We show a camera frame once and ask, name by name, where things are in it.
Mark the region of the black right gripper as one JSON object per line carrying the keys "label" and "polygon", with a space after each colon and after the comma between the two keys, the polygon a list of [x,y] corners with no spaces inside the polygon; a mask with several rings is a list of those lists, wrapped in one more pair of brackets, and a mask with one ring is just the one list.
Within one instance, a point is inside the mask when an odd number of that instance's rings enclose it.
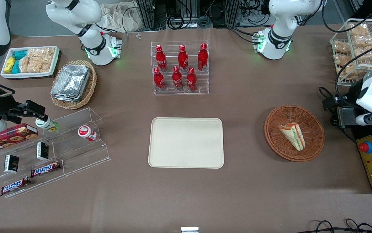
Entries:
{"label": "black right gripper", "polygon": [[45,107],[31,101],[26,100],[24,103],[15,101],[13,96],[0,97],[0,120],[10,121],[15,124],[21,124],[22,117],[45,117]]}

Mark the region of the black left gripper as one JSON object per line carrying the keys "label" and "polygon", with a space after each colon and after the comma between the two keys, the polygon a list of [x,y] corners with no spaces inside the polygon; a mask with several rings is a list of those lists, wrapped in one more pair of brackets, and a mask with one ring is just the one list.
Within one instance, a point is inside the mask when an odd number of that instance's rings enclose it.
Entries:
{"label": "black left gripper", "polygon": [[323,109],[325,111],[334,111],[337,107],[343,107],[345,104],[342,103],[342,100],[344,99],[348,106],[354,107],[359,110],[363,110],[361,106],[359,106],[356,101],[357,101],[357,95],[356,94],[344,94],[344,97],[340,98],[339,96],[331,96],[328,97],[324,100],[322,100],[323,103]]}

